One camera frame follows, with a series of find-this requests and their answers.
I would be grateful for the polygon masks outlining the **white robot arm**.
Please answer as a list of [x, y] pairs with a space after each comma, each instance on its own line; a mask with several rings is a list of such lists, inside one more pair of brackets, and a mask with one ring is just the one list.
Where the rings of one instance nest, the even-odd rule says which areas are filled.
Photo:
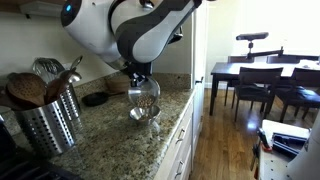
[[182, 38], [182, 24], [202, 2], [66, 0], [60, 18], [76, 42], [139, 87], [149, 79], [152, 62]]

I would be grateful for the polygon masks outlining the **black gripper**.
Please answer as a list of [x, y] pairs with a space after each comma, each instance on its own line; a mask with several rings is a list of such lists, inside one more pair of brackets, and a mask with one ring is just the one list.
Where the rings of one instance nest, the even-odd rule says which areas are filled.
[[131, 79], [131, 88], [137, 89], [146, 82], [148, 76], [152, 75], [152, 63], [126, 62], [122, 72]]

